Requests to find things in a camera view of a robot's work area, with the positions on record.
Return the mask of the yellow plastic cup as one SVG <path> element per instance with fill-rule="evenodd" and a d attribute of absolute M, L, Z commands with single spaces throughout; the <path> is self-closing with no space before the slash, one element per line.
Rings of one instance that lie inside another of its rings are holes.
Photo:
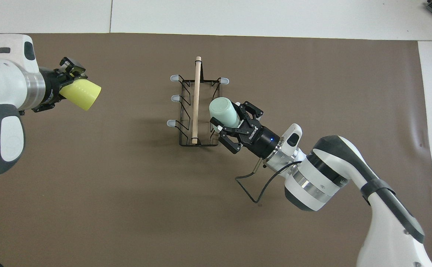
<path fill-rule="evenodd" d="M 64 86 L 60 95 L 71 101 L 85 111 L 94 104 L 102 88 L 87 79 L 77 79 L 73 83 Z"/>

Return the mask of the green plastic cup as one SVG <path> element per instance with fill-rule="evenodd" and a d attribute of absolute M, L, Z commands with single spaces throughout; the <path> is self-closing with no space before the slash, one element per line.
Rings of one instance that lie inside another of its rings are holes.
<path fill-rule="evenodd" d="M 209 112 L 211 117 L 216 118 L 221 122 L 222 126 L 238 128 L 241 124 L 235 108 L 231 100 L 228 98 L 215 98 L 209 104 Z"/>

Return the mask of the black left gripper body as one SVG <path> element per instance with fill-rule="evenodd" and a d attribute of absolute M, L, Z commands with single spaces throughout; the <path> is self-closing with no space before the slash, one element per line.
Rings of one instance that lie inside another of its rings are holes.
<path fill-rule="evenodd" d="M 48 102 L 50 100 L 58 100 L 58 102 L 66 99 L 64 96 L 60 95 L 60 78 L 64 76 L 64 74 L 60 73 L 58 69 L 48 69 L 48 68 L 40 68 L 40 73 L 43 76 L 43 80 L 45 82 L 45 95 L 43 97 L 43 102 Z"/>

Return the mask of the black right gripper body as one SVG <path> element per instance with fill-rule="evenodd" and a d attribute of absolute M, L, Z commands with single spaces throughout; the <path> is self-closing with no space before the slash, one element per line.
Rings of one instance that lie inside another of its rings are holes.
<path fill-rule="evenodd" d="M 280 137 L 265 126 L 254 125 L 253 128 L 243 129 L 238 140 L 257 157 L 266 159 L 275 150 Z"/>

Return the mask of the brown table mat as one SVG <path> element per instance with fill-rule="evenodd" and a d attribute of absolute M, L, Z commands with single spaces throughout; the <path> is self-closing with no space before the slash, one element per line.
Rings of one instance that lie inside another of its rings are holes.
<path fill-rule="evenodd" d="M 355 267 L 370 207 L 350 182 L 318 212 L 272 181 L 259 204 L 235 176 L 257 157 L 181 147 L 171 96 L 194 78 L 264 111 L 278 135 L 350 140 L 425 232 L 432 260 L 432 160 L 416 41 L 151 34 L 32 34 L 37 62 L 78 60 L 102 87 L 26 112 L 26 147 L 0 176 L 0 262 L 11 267 Z"/>

